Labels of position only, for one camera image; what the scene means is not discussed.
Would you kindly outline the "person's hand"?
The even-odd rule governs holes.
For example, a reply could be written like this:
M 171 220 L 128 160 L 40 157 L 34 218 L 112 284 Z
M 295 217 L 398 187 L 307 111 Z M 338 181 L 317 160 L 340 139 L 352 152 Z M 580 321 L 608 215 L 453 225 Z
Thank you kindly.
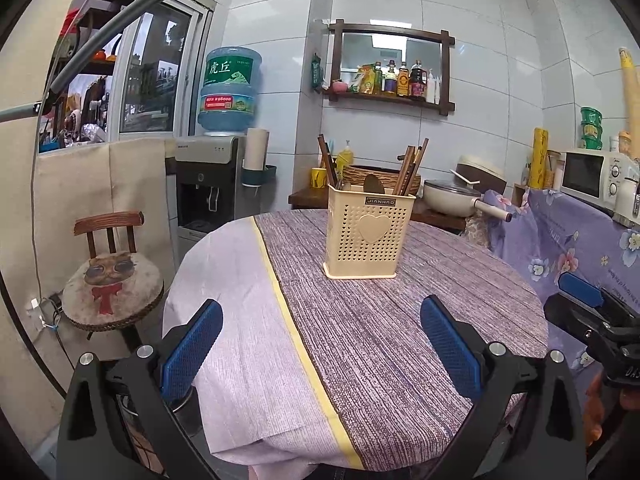
M 589 448 L 600 439 L 604 421 L 604 405 L 601 399 L 603 374 L 599 372 L 586 390 L 586 403 L 582 421 L 586 447 Z M 635 388 L 623 389 L 620 392 L 620 406 L 627 411 L 638 411 L 640 408 L 640 392 Z

